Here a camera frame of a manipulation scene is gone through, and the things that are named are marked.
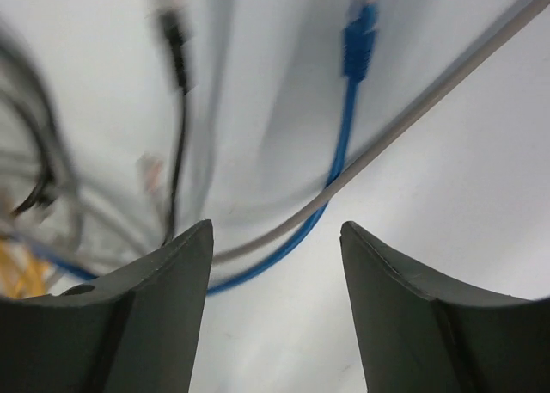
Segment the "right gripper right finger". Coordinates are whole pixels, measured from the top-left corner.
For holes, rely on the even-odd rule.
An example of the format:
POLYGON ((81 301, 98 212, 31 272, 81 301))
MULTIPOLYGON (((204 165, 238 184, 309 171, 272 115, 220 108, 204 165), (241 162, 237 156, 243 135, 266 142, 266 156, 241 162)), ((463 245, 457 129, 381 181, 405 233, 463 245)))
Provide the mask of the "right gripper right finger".
POLYGON ((548 391, 547 298, 469 285, 353 222, 340 246, 368 391, 548 391))

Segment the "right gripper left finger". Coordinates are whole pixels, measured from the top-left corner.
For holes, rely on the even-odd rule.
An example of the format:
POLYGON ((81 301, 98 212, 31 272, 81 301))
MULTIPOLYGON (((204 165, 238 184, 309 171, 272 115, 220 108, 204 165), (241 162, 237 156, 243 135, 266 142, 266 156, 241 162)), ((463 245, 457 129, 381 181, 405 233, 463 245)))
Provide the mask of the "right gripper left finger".
POLYGON ((2 391, 188 391, 212 256, 203 220, 60 295, 3 299, 2 391))

